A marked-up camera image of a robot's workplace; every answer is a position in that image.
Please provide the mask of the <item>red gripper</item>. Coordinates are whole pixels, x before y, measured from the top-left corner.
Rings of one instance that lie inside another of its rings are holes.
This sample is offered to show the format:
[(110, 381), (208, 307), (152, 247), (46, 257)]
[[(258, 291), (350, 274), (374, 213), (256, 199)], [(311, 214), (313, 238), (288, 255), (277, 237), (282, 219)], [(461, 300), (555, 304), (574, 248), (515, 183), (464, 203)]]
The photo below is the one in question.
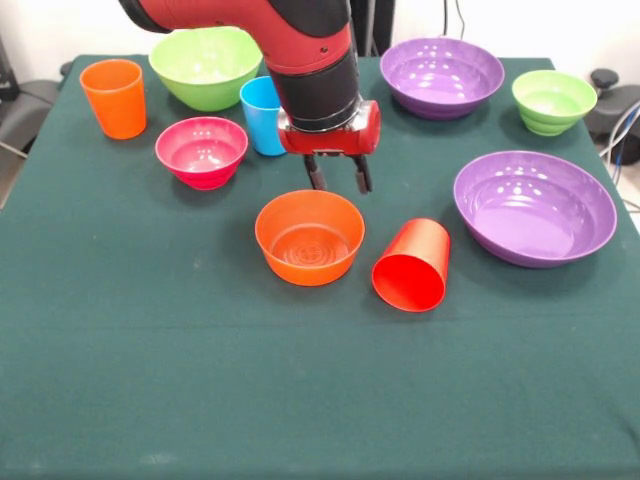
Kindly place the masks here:
[(365, 155), (372, 154), (380, 140), (381, 112), (376, 101), (362, 101), (355, 115), (346, 124), (320, 132), (306, 132), (295, 128), (286, 112), (280, 108), (277, 131), (286, 152), (304, 155), (304, 165), (313, 189), (326, 189), (324, 175), (313, 154), (329, 152), (352, 156), (359, 191), (373, 191)]

